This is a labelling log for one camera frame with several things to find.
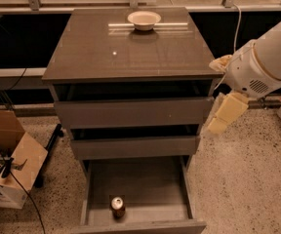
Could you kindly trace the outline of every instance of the wooden furniture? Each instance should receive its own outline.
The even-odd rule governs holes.
[[[43,76],[87,178],[73,233],[201,233],[186,169],[221,74],[186,9],[150,9],[162,20],[147,32],[132,11],[75,11]]]

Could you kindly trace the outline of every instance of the brown tabletop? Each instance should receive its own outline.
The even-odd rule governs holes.
[[[150,31],[127,21],[133,9],[91,9],[72,13],[43,76],[45,83],[214,78],[220,73],[185,8],[137,8],[156,12]]]

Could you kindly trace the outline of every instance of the bottom drawer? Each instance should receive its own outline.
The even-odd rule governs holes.
[[[197,234],[206,226],[193,219],[181,157],[92,161],[87,179],[81,226],[72,233]],[[121,218],[110,208],[116,196],[126,206]]]

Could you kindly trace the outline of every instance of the can lid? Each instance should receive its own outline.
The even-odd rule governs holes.
[[[115,197],[114,199],[112,199],[111,201],[111,207],[114,210],[119,210],[123,207],[123,200],[120,197]]]

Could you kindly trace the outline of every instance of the speckled floor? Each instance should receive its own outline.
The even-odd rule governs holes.
[[[20,118],[46,145],[56,117]],[[188,170],[203,234],[281,234],[281,120],[276,110],[249,110],[223,135],[204,134]],[[85,178],[67,136],[52,152],[42,188],[33,188],[46,233],[69,233],[79,224]],[[0,209],[0,234],[42,233],[30,200],[22,210]]]

